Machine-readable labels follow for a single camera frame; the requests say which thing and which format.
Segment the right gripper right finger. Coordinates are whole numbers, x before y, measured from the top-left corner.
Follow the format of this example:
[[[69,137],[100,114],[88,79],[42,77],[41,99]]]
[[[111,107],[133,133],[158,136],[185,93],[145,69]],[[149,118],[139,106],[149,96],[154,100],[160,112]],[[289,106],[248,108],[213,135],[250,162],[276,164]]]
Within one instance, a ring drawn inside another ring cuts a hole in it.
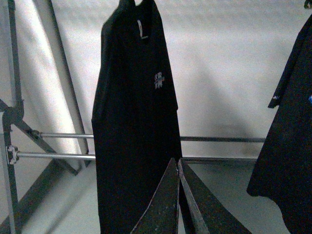
[[[183,159],[178,162],[178,172],[196,234],[250,233]]]

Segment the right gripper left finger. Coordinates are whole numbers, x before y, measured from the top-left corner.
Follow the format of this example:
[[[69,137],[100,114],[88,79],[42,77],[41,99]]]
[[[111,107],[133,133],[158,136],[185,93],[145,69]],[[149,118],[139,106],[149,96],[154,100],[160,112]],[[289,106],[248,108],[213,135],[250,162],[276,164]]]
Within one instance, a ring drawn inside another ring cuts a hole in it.
[[[161,178],[148,208],[132,229],[133,234],[176,234],[179,215],[179,176],[174,158]]]

